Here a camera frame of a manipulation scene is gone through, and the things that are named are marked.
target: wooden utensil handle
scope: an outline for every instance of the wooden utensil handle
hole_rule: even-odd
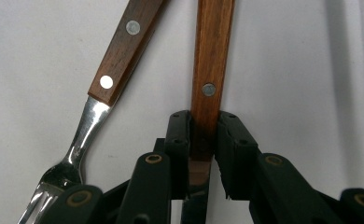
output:
[[[234,0],[199,0],[191,95],[194,161],[210,161],[228,57]]]
[[[89,95],[107,105],[119,98],[168,0],[130,0],[90,86]]]

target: metal fork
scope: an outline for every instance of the metal fork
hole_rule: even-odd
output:
[[[77,133],[63,160],[45,172],[19,224],[40,218],[66,189],[83,183],[80,163],[121,95],[168,0],[130,0],[89,89]]]
[[[44,212],[66,189],[82,184],[80,164],[101,124],[109,114],[111,106],[103,104],[89,96],[77,133],[63,160],[48,169],[37,185],[34,195],[22,214],[19,223],[26,223],[39,202],[43,201],[34,223],[38,223]]]

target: fork neck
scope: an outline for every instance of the fork neck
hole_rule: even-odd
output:
[[[95,135],[111,111],[112,106],[103,104],[94,98],[88,98],[74,140],[63,158],[63,162],[80,167],[86,150],[90,147]]]

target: wooden handle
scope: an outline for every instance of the wooden handle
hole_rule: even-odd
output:
[[[118,100],[167,2],[130,0],[90,86],[91,97],[107,105]]]
[[[194,161],[210,161],[217,131],[234,0],[199,0],[191,95]]]

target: white background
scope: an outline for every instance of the white background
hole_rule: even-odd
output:
[[[0,223],[18,221],[66,153],[127,2],[0,0]],[[88,184],[130,178],[169,116],[189,109],[196,10],[170,2],[86,156]],[[315,189],[364,188],[364,1],[236,0],[221,109]],[[210,190],[208,223],[250,219],[248,202],[225,199],[216,163]]]

